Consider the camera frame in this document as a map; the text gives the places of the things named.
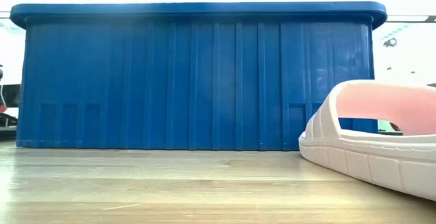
black object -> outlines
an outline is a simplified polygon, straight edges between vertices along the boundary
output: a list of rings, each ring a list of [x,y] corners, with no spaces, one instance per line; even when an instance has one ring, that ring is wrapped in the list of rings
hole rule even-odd
[[[393,131],[393,132],[387,132],[387,131],[379,131],[380,135],[398,135],[401,136],[403,135],[403,132],[401,131]]]
[[[395,47],[397,43],[397,40],[395,37],[389,39],[388,41],[384,42],[383,46],[384,47]]]

storage box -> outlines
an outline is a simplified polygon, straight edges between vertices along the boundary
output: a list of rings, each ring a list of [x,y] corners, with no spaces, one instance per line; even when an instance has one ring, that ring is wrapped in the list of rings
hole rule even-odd
[[[335,84],[374,78],[386,17],[373,2],[16,5],[17,145],[298,150]]]

storage box lid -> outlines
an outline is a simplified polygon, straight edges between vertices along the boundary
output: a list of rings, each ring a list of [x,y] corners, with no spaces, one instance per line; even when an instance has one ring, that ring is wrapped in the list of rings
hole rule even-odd
[[[373,29],[386,19],[384,5],[376,2],[280,3],[143,3],[143,4],[20,4],[10,19],[26,29],[28,17],[147,15],[147,14],[346,14],[372,17]]]

white slipper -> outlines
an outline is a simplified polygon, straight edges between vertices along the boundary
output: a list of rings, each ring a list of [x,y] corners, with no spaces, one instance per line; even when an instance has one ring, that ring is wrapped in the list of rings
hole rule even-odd
[[[341,117],[390,121],[403,136],[341,129]],[[301,155],[316,164],[436,201],[436,88],[342,82],[309,120],[299,142]]]

wooden floor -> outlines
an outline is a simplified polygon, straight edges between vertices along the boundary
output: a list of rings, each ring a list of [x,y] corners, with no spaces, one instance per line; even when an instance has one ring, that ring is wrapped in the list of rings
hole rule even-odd
[[[34,150],[0,142],[0,223],[435,224],[436,202],[298,153]]]

